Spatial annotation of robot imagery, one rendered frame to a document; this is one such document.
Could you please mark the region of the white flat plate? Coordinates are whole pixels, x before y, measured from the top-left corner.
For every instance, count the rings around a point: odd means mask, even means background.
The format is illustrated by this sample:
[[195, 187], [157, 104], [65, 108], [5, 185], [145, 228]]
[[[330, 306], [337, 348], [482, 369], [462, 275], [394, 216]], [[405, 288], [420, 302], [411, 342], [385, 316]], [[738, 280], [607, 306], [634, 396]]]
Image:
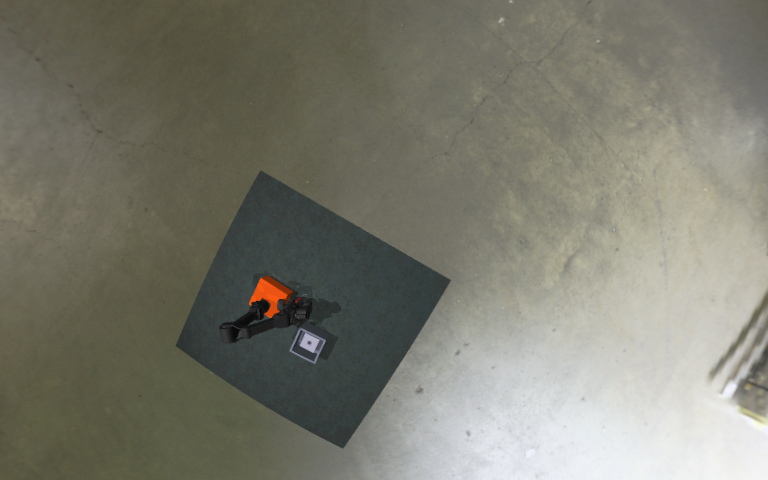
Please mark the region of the white flat plate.
[[311, 335], [311, 334], [306, 332], [304, 337], [303, 337], [303, 340], [302, 340], [302, 342], [301, 342], [301, 344], [299, 346], [301, 346], [301, 347], [311, 351], [312, 353], [314, 353], [314, 351], [317, 349], [319, 341], [320, 341], [319, 338], [317, 338], [317, 337], [315, 337], [315, 336], [313, 336], [313, 335]]

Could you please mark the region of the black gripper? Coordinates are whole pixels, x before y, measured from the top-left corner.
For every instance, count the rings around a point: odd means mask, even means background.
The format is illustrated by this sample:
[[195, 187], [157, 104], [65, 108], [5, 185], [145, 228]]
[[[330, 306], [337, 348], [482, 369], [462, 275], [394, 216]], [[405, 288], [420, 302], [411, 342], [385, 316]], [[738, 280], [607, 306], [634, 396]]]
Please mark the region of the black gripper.
[[277, 302], [278, 311], [281, 311], [282, 309], [284, 309], [284, 307], [285, 308], [293, 307], [294, 309], [306, 307], [310, 309], [310, 313], [312, 312], [312, 303], [308, 301], [304, 302], [304, 306], [303, 306], [303, 301], [301, 300], [296, 302], [296, 300], [288, 299], [287, 303], [285, 304], [285, 299], [278, 299], [278, 302]]

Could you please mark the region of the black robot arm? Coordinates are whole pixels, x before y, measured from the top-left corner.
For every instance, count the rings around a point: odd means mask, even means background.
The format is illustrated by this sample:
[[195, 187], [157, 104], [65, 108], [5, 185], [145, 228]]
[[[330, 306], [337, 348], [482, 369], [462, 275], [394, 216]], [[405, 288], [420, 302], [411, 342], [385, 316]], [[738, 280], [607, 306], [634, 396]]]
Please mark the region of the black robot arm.
[[[265, 319], [261, 322], [249, 325], [252, 321], [259, 321], [264, 318], [264, 313], [269, 310], [271, 303], [264, 298], [260, 301], [251, 302], [251, 307], [246, 315], [240, 317], [235, 322], [222, 323], [219, 327], [220, 337], [225, 344], [238, 343], [240, 340], [250, 339], [251, 336], [263, 333], [267, 330], [278, 328], [287, 328], [296, 323], [302, 322], [302, 320], [308, 320], [310, 316], [310, 309], [287, 307], [282, 309], [278, 313], [274, 314], [270, 319]], [[238, 333], [241, 330], [242, 337], [238, 338]], [[236, 339], [238, 338], [238, 339]]]

